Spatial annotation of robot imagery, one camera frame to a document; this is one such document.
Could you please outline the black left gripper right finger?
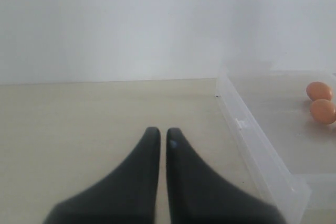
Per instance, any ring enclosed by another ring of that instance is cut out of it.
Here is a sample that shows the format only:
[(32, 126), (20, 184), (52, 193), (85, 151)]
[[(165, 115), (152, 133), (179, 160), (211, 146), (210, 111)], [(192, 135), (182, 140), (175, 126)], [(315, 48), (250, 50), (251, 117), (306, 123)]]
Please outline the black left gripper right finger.
[(179, 128), (166, 134), (171, 223), (285, 223), (279, 210), (234, 186), (196, 153)]

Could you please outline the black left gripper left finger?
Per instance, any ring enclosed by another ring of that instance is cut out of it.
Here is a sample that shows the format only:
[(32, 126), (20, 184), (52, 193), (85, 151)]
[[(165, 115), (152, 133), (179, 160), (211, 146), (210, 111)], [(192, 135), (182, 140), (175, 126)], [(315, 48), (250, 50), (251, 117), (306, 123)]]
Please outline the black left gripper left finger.
[(161, 136), (148, 127), (133, 151), (105, 178), (58, 203), (45, 223), (154, 223)]

